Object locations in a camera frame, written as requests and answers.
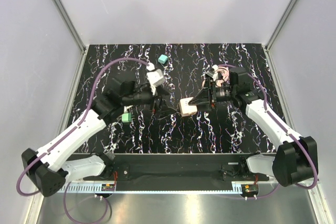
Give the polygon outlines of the pink cube adapter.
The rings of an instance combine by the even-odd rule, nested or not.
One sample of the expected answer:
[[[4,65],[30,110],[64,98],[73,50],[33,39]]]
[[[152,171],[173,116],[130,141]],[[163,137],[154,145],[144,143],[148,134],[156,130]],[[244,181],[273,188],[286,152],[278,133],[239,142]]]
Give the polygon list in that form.
[[[192,99],[193,97],[180,99],[178,107],[180,109],[180,114],[182,117],[191,116],[198,112],[196,105],[188,104]]]

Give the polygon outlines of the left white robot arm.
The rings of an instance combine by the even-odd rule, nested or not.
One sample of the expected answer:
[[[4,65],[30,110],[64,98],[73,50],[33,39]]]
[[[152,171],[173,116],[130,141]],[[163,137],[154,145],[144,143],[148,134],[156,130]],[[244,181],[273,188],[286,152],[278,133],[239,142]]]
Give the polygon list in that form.
[[[147,73],[146,77],[148,82],[136,87],[133,77],[115,76],[71,126],[38,150],[28,148],[22,153],[25,174],[43,196],[52,196],[74,180],[112,177],[114,155],[111,152],[73,161],[68,158],[87,139],[120,117],[127,107],[150,105],[156,115],[166,110],[163,97],[169,93],[163,88],[165,78],[156,71]]]

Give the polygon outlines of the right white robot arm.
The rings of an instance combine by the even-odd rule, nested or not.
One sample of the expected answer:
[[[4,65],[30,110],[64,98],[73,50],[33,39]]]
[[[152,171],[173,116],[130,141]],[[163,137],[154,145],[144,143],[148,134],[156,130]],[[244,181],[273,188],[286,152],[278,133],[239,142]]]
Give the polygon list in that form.
[[[202,88],[195,97],[181,99],[183,116],[199,111],[210,112],[216,104],[231,101],[242,114],[254,121],[275,147],[275,156],[254,154],[242,159],[238,173],[244,180],[256,174],[271,176],[283,187],[297,185],[313,189],[318,182],[317,143],[303,137],[287,125],[268,105],[263,87],[255,89],[257,80],[243,67],[228,66],[228,82],[220,86],[219,69],[214,65],[205,75]]]

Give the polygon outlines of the green plug adapter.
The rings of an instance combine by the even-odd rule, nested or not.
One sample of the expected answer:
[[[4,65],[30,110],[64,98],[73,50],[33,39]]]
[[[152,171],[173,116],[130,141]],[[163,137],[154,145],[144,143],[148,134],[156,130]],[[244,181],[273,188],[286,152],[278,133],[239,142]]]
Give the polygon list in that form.
[[[121,116],[122,123],[131,123],[132,122],[132,114],[131,113],[123,113]]]

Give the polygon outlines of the white power strip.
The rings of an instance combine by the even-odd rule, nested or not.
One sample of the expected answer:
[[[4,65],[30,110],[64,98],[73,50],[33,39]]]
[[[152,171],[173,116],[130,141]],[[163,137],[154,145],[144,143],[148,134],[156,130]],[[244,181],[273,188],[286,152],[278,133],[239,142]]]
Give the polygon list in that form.
[[[132,106],[125,106],[124,107],[124,113],[128,113],[128,110],[132,108]]]

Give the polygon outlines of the black marbled mat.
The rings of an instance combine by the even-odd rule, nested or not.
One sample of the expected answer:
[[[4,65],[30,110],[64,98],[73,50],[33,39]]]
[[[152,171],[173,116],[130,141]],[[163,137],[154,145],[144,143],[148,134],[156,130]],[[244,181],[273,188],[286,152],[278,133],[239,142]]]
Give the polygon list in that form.
[[[168,56],[166,64],[158,62]],[[95,84],[100,70],[114,59],[126,62],[112,66]],[[146,80],[143,61],[161,68],[170,93],[169,106],[177,108],[179,100],[196,95],[204,73],[213,65],[229,64],[244,67],[264,88],[270,107],[283,116],[269,63],[261,44],[118,44],[90,45],[82,68],[70,112],[73,123],[87,107],[93,87],[101,94],[115,74],[133,73],[137,83]],[[172,114],[156,120],[148,106],[131,111],[132,122],[117,120],[82,144],[78,153],[254,153],[273,152],[275,147],[252,120],[230,103],[220,103],[209,113],[189,117]]]

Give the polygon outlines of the teal charger on mat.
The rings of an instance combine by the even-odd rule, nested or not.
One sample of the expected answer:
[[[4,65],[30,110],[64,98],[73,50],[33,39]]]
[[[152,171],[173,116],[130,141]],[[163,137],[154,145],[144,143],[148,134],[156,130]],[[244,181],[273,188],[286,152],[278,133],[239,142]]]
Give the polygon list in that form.
[[[167,61],[168,61],[168,56],[166,55],[160,55],[159,58],[158,58],[158,62],[162,65],[166,64]]]

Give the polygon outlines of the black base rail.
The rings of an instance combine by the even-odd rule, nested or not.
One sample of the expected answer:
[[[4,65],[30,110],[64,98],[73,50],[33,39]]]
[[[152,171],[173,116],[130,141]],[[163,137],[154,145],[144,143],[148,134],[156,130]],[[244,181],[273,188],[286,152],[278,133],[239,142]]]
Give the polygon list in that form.
[[[259,183],[269,177],[237,173],[238,163],[249,154],[116,154],[117,191],[232,190],[232,182]]]

